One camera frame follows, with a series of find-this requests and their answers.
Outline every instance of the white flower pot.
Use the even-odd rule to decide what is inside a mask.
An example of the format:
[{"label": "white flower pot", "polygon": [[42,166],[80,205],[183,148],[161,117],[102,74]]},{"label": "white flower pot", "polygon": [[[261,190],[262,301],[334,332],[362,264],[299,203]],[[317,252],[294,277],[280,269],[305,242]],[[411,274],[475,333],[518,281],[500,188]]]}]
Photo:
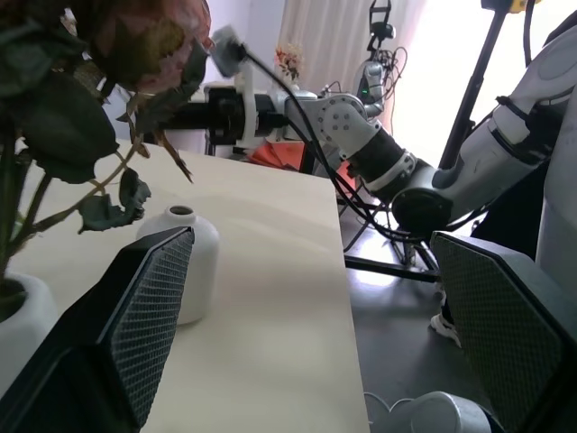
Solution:
[{"label": "white flower pot", "polygon": [[58,320],[56,304],[43,281],[10,273],[6,278],[22,284],[26,301],[0,323],[0,398]]},{"label": "white flower pot", "polygon": [[163,214],[144,222],[136,235],[164,232],[175,227],[191,226],[195,232],[187,280],[185,282],[178,325],[198,322],[210,310],[215,287],[216,262],[220,236],[216,228],[187,206],[171,206]]}]

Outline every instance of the white cable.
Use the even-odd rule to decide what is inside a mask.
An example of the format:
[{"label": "white cable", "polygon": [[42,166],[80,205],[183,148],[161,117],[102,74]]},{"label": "white cable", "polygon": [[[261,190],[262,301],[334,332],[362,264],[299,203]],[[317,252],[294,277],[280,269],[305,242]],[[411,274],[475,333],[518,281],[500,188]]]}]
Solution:
[{"label": "white cable", "polygon": [[363,394],[365,397],[371,397],[372,399],[374,399],[375,401],[377,401],[382,407],[384,407],[388,413],[390,413],[390,406],[387,404],[386,401],[384,401],[381,397],[379,397],[377,394],[373,394],[372,392],[365,392]]},{"label": "white cable", "polygon": [[412,401],[412,400],[413,400],[413,399],[401,399],[401,400],[397,401],[395,404],[393,404],[393,405],[390,407],[390,411],[392,412],[399,404],[401,404],[401,403],[409,403],[409,402]]},{"label": "white cable", "polygon": [[362,395],[364,395],[365,397],[371,397],[372,399],[374,399],[376,402],[378,402],[383,408],[385,408],[387,410],[388,413],[391,413],[399,404],[402,403],[409,403],[410,401],[412,401],[413,399],[401,399],[399,401],[397,401],[395,404],[393,404],[392,406],[389,406],[388,403],[386,401],[384,401],[380,396],[378,396],[377,394],[373,394],[372,392],[364,392]]}]

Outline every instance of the plant stem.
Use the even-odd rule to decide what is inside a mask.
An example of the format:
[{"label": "plant stem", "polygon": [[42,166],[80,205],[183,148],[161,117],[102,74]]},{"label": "plant stem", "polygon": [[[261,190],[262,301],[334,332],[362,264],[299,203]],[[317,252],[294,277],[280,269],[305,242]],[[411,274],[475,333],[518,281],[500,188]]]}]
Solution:
[{"label": "plant stem", "polygon": [[14,207],[16,209],[16,212],[14,214],[14,222],[16,222],[18,216],[20,215],[18,213],[18,211],[20,210],[20,199],[22,198],[22,193],[24,190],[24,185],[26,183],[26,176],[28,175],[28,170],[32,165],[32,156],[26,150],[21,151],[16,155],[15,164],[16,169],[14,173],[14,185],[15,185]]},{"label": "plant stem", "polygon": [[40,210],[40,204],[42,203],[51,182],[52,176],[44,174],[38,184],[36,192],[34,193],[30,207],[28,207],[28,214],[26,215],[26,219],[24,219],[24,224],[16,238],[10,243],[10,248],[8,248],[8,253],[11,257],[16,254],[16,252],[22,247],[23,243],[26,242],[26,239],[30,236],[27,235],[27,233],[30,232],[34,226],[34,221],[36,220],[36,216]]},{"label": "plant stem", "polygon": [[116,157],[118,157],[118,159],[120,160],[120,162],[125,162],[125,161],[126,161],[126,159],[124,158],[124,156],[123,156],[119,151],[116,151],[116,152],[114,153],[114,155],[116,155]]},{"label": "plant stem", "polygon": [[106,188],[103,187],[102,185],[100,185],[100,183],[97,180],[89,180],[88,183],[90,185],[94,185],[96,188],[98,188],[98,191],[100,192],[100,195],[104,196],[106,194]]},{"label": "plant stem", "polygon": [[76,205],[69,207],[66,210],[63,210],[58,214],[43,219],[41,222],[35,224],[32,227],[30,233],[25,234],[23,231],[21,233],[23,233],[23,235],[26,235],[26,237],[28,237],[30,235],[45,232],[46,230],[54,227],[56,224],[59,224],[62,221],[64,221],[66,218],[68,218],[70,215],[72,215],[80,208],[80,205],[82,205],[84,200],[95,196],[98,193],[98,191],[102,190],[102,188],[105,188],[110,182],[112,182],[116,178],[116,176],[118,176],[122,171],[124,171],[127,168],[128,162],[136,153],[136,149],[138,148],[138,146],[139,146],[138,141],[134,142],[133,147],[131,147],[130,151],[127,153],[126,157],[124,158],[124,161],[122,161],[120,165],[116,167],[116,170],[114,170],[112,174],[106,178],[105,181],[101,182],[99,187],[92,189],[88,194],[86,194]]},{"label": "plant stem", "polygon": [[8,245],[14,230],[17,205],[14,208],[14,169],[16,152],[16,133],[14,124],[6,119],[0,119],[0,287],[10,260]]},{"label": "plant stem", "polygon": [[100,90],[100,98],[103,103],[110,96],[115,87],[116,82],[112,79],[107,78],[105,84],[102,86],[102,89]]}]

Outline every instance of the red object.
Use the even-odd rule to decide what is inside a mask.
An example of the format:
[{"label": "red object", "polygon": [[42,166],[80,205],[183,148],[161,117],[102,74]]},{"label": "red object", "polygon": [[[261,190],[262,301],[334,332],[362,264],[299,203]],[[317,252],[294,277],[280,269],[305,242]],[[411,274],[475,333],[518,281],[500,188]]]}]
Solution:
[{"label": "red object", "polygon": [[[254,164],[271,167],[273,169],[298,171],[303,159],[304,150],[305,145],[300,142],[266,142],[250,155],[248,159]],[[347,172],[348,167],[349,163],[345,161],[341,164],[337,172],[352,188],[356,188],[354,178],[351,178]]]}]

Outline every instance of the black metal stand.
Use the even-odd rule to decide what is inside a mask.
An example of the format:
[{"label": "black metal stand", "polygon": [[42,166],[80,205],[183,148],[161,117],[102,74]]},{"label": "black metal stand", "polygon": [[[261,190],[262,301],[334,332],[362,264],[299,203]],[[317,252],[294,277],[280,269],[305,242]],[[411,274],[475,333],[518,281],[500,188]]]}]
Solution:
[{"label": "black metal stand", "polygon": [[[339,205],[343,205],[343,209],[341,209],[339,212],[339,217],[341,217],[348,208],[348,205],[342,198],[338,198],[337,202]],[[383,204],[372,205],[362,203],[360,206],[370,208],[374,217],[377,216],[379,212],[389,212],[387,207]],[[373,260],[347,255],[347,253],[353,248],[354,244],[361,238],[364,231],[369,228],[369,225],[370,223],[365,221],[359,232],[353,237],[352,241],[343,249],[345,254],[344,265],[347,269],[381,273],[394,277],[406,278],[413,281],[437,282],[441,280],[436,259],[429,250],[426,243],[421,243],[421,245],[403,244],[403,249],[405,251],[401,252],[398,244],[396,242],[391,242],[391,245],[395,250],[395,254],[402,264],[376,262]],[[415,253],[418,253],[418,255],[421,257],[423,263],[426,266],[426,269],[420,269],[414,266]]]},{"label": "black metal stand", "polygon": [[208,156],[215,156],[216,155],[216,148],[212,144],[212,141],[210,139],[210,134],[208,133],[208,131],[206,131],[206,135],[205,135],[205,155],[208,155]]},{"label": "black metal stand", "polygon": [[463,96],[463,101],[459,107],[459,112],[454,121],[453,129],[449,135],[449,140],[444,148],[443,157],[439,164],[439,168],[443,170],[448,170],[454,166],[457,157],[459,156],[461,146],[467,138],[467,135],[471,132],[471,113],[475,107],[477,98],[479,97],[479,92],[481,91],[483,80],[485,79],[485,71],[489,65],[490,56],[495,48],[495,43],[497,43],[499,33],[503,27],[507,14],[508,8],[502,8],[496,10],[493,15],[493,21],[490,24],[487,38],[485,39],[481,55],[477,61],[477,66],[475,66],[475,71],[472,73],[471,80],[469,81],[469,85],[467,86],[467,90]]},{"label": "black metal stand", "polygon": [[393,277],[406,278],[413,281],[437,282],[441,280],[438,271],[430,271],[414,267],[406,267],[401,264],[375,262],[360,257],[344,257],[344,265],[347,269],[357,271],[382,273]]}]

